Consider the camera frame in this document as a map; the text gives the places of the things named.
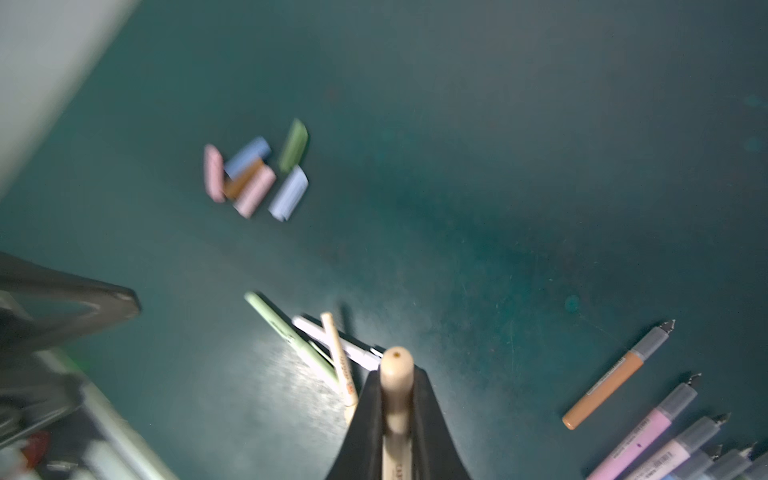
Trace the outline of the blue pen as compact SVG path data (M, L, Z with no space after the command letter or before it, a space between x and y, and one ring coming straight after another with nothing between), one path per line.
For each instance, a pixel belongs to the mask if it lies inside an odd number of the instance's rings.
M698 478L722 455L723 445L697 449L688 460L670 472L663 480L692 480Z

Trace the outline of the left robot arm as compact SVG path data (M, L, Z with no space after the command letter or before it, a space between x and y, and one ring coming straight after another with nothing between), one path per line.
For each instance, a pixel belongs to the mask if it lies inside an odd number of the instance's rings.
M174 478L60 350L140 312L127 287L2 254L2 478Z

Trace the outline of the pale pink pen cap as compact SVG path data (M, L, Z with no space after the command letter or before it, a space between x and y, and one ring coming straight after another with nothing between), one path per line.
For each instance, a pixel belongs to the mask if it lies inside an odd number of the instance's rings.
M272 188L276 178L271 167L261 167L234 202L238 214L243 218L250 218Z

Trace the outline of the dark green pen cap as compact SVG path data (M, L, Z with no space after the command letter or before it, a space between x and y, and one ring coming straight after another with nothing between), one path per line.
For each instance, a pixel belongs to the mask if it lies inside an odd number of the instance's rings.
M290 173L294 167L299 165L308 140L309 133L305 124L298 118L294 118L278 160L278 168L282 174Z

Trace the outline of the lavender white pen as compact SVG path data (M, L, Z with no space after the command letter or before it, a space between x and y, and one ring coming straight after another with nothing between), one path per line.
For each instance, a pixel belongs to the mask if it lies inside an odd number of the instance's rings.
M755 445L743 449L733 449L719 458L705 470L698 480L733 480L747 470L751 464L751 455Z

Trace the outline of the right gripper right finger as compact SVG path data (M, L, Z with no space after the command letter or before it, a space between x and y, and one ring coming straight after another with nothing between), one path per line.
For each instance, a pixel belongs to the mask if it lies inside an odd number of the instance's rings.
M427 372L416 367L412 393L412 446L418 479L470 480Z

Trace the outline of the brown pen cap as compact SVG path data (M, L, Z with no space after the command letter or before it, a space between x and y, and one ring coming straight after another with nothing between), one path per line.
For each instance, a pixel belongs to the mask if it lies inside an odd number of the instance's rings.
M224 195L227 200L234 201L238 198L253 176L264 166L262 159L257 158L251 162L235 177L229 179L224 187Z

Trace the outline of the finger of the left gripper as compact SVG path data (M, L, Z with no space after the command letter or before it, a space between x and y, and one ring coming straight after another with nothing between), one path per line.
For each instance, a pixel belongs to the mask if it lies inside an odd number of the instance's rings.
M140 315L130 288L1 255L1 352L30 354Z

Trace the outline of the lavender pen cap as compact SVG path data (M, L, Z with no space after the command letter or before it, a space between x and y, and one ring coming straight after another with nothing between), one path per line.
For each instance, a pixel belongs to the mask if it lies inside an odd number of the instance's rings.
M280 222L287 221L302 199L309 181L300 166L295 166L282 183L269 207L272 217Z

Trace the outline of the brown pen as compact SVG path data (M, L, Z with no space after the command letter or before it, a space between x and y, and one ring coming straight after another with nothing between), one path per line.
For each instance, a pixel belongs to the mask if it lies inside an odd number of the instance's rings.
M651 328L565 413L565 427L575 430L591 416L669 339L675 325L676 320L669 319Z

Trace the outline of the blue pen cap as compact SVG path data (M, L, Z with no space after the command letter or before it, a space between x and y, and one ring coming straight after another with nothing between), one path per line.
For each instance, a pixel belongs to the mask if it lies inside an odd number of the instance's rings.
M224 172L230 179L236 179L254 162L266 159L270 153L268 142L263 137L257 137L224 163Z

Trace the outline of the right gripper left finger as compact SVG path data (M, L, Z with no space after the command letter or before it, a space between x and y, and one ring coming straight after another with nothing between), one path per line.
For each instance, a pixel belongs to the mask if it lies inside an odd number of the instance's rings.
M360 400L326 480L380 480L383 461L383 400L380 372L367 376Z

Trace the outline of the pale pink white pen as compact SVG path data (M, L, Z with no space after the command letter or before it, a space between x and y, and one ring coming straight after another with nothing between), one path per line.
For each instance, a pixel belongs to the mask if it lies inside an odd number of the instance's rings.
M731 413L704 416L657 450L626 476L628 480L658 480L689 460L694 451L712 439L731 418Z

